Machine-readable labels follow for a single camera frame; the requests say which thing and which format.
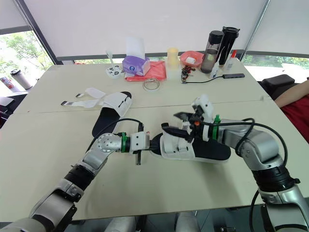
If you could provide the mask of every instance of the window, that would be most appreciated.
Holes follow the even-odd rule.
[[[166,57],[149,57],[150,61],[165,60]],[[124,60],[123,58],[113,58],[115,64],[120,64]],[[110,59],[79,59],[75,60],[77,64],[110,64]]]
[[[20,90],[24,89],[10,76],[13,69],[20,69],[34,85],[41,75],[53,65],[32,31],[0,35],[0,77],[6,76]],[[12,91],[0,83],[0,95]]]
[[[287,74],[302,83],[309,77],[309,58],[245,55],[242,61],[257,81]]]

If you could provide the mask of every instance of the red clothing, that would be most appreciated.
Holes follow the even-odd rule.
[[[309,94],[281,110],[309,143]]]

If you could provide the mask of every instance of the person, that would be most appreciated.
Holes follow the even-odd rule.
[[[275,103],[309,143],[309,80],[282,93]]]

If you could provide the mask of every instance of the red cloth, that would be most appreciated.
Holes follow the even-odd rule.
[[[156,78],[158,81],[163,81],[166,79],[165,73],[165,62],[160,61],[150,61],[150,70],[146,73],[145,76],[132,76],[127,77],[127,81],[144,81],[149,78]]]
[[[309,143],[309,94],[281,110]]]

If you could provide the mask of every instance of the green ring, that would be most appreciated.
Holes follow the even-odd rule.
[[[126,141],[127,141],[127,137],[126,134],[124,132],[121,132],[122,134],[122,146],[121,146],[121,152],[125,152],[126,151]]]
[[[216,115],[215,119],[214,119],[214,124],[220,123],[221,119],[219,115]],[[212,129],[212,139],[216,140],[217,139],[217,131],[219,129],[219,126],[214,126]]]

